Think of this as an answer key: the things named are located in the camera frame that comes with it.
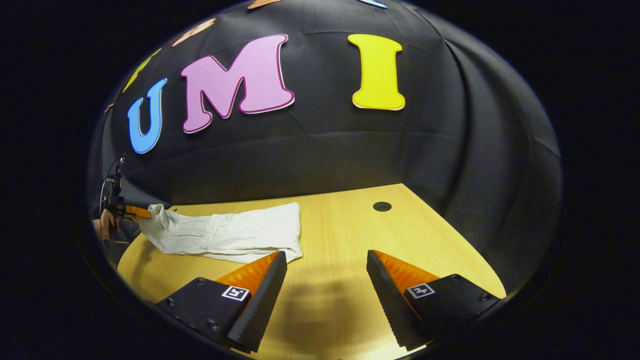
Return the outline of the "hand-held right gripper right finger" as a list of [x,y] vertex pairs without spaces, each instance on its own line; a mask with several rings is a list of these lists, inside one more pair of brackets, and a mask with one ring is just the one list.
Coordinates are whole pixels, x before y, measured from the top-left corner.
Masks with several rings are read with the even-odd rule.
[[366,271],[400,347],[438,345],[471,328],[501,299],[464,276],[436,276],[370,249]]

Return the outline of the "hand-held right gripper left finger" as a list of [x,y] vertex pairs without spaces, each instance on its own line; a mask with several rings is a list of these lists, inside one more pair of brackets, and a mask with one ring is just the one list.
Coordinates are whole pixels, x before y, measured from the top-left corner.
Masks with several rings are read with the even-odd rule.
[[208,341],[256,353],[287,271],[285,252],[275,251],[217,280],[194,278],[155,307]]

